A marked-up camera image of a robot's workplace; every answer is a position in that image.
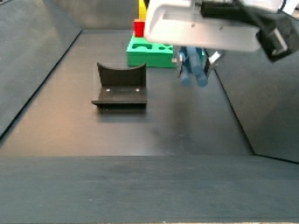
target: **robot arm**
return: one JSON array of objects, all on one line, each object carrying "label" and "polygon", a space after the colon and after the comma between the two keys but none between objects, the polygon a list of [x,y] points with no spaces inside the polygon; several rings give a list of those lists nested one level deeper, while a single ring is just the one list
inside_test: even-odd
[{"label": "robot arm", "polygon": [[276,0],[151,0],[145,36],[177,46],[254,52],[272,61],[299,49],[293,19]]}]

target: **dark gray surface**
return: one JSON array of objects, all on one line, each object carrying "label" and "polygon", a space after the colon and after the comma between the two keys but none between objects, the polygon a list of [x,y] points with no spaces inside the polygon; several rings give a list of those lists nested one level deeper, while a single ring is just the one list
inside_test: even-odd
[{"label": "dark gray surface", "polygon": [[181,86],[174,69],[147,68],[147,110],[101,113],[98,62],[127,67],[131,31],[85,32],[0,143],[0,156],[250,155],[215,73]]},{"label": "dark gray surface", "polygon": [[54,0],[85,30],[131,30],[138,0]]},{"label": "dark gray surface", "polygon": [[299,166],[254,156],[0,159],[0,223],[299,221]]},{"label": "dark gray surface", "polygon": [[51,0],[2,5],[0,136],[79,34]]},{"label": "dark gray surface", "polygon": [[229,52],[217,69],[256,153],[297,162],[298,62],[299,52],[276,64],[269,62],[262,51]]}]

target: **yellow block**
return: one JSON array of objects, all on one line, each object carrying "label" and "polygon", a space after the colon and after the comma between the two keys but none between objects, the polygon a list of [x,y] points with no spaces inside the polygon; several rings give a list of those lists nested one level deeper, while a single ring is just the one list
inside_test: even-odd
[{"label": "yellow block", "polygon": [[139,0],[139,19],[146,20],[146,2]]}]

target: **black plastic stand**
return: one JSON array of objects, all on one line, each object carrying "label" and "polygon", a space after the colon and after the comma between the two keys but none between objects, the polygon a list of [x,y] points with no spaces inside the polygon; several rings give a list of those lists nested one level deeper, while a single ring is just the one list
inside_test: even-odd
[{"label": "black plastic stand", "polygon": [[146,64],[115,69],[98,63],[102,83],[99,97],[93,103],[106,109],[145,109],[147,104]]}]

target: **green block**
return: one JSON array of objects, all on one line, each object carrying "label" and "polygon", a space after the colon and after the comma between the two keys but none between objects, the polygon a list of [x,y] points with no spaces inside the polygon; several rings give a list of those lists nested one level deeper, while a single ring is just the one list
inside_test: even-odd
[{"label": "green block", "polygon": [[142,66],[145,63],[149,67],[175,67],[173,63],[174,46],[151,43],[146,38],[131,38],[126,49],[127,64],[131,67]]}]

